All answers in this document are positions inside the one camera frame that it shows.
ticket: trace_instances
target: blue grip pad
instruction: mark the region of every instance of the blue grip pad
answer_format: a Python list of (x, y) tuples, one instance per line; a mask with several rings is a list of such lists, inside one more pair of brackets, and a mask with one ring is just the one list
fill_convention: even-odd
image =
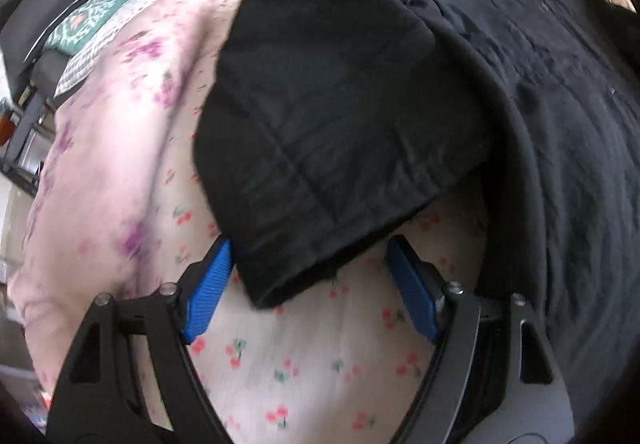
[(232, 269), (231, 241), (225, 240), (187, 302), (182, 335), (187, 344), (202, 334), (213, 317)]
[(401, 246), (393, 239), (386, 248), (386, 261), (415, 329), (435, 343), (438, 338), (438, 318), (433, 297)]

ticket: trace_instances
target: blue clamp pad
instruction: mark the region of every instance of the blue clamp pad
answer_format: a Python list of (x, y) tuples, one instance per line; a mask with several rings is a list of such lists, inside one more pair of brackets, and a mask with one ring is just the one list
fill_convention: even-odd
[(420, 261), (404, 236), (394, 236), (389, 241), (386, 261), (415, 329), (437, 344), (442, 329), (438, 326), (438, 307), (419, 273), (435, 271), (441, 280), (440, 274), (432, 265)]
[(207, 255), (200, 263), (207, 265), (207, 261), (207, 270), (187, 301), (186, 322), (182, 329), (182, 336), (187, 344), (191, 344), (197, 336), (207, 330), (213, 318), (234, 265), (231, 241), (225, 239), (219, 244), (218, 252), (213, 258), (210, 259)]

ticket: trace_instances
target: purple flower print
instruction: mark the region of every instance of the purple flower print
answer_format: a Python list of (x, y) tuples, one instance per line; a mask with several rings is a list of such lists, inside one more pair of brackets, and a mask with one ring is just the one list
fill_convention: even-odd
[(31, 240), (31, 237), (33, 236), (33, 231), (36, 228), (36, 222), (38, 221), (38, 216), (40, 215), (40, 211), (42, 211), (42, 200), (40, 200), (37, 203), (34, 202), (33, 209), (29, 214), (29, 217), (27, 219), (27, 228), (25, 229), (25, 235), (24, 235), (24, 238), (22, 239), (22, 250), (24, 250), (25, 244), (27, 244), (29, 240)]
[(131, 42), (135, 42), (135, 41), (139, 40), (140, 38), (142, 38), (143, 36), (146, 36), (150, 32), (151, 32), (150, 30), (141, 30), (139, 33), (136, 33), (133, 36), (131, 36), (130, 38), (128, 38), (128, 39), (124, 40), (123, 42), (121, 42), (120, 46), (123, 47), (126, 44), (129, 44)]
[(62, 132), (56, 137), (57, 152), (65, 153), (65, 151), (72, 146), (73, 138), (71, 137), (71, 122), (67, 121), (62, 127)]
[(165, 71), (162, 76), (162, 84), (160, 85), (160, 91), (154, 96), (154, 102), (158, 103), (165, 108), (171, 108), (174, 106), (177, 100), (177, 93), (175, 92), (175, 82), (171, 75), (171, 72)]
[(160, 40), (151, 40), (148, 43), (142, 44), (135, 49), (131, 50), (127, 54), (125, 63), (131, 63), (140, 55), (149, 56), (151, 59), (158, 59), (162, 54), (162, 42)]
[(142, 240), (145, 237), (145, 224), (141, 220), (131, 220), (127, 228), (127, 236), (120, 247), (122, 254), (134, 258), (142, 250)]

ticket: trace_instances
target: pillow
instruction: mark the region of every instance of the pillow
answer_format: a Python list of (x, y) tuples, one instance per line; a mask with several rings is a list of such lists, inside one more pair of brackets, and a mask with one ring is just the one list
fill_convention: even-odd
[(102, 50), (113, 40), (116, 34), (133, 17), (140, 14), (158, 0), (129, 0), (111, 19), (92, 37), (82, 50), (73, 56), (62, 74), (56, 96), (68, 92), (83, 81), (94, 69), (95, 63)]
[(126, 1), (89, 0), (54, 29), (44, 43), (44, 48), (57, 49), (69, 55), (78, 54)]

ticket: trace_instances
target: teal patterned fabric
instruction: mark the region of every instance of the teal patterned fabric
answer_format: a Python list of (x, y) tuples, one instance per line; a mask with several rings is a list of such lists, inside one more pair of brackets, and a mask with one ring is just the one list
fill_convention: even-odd
[(89, 0), (67, 16), (50, 34), (45, 49), (73, 56), (127, 0)]

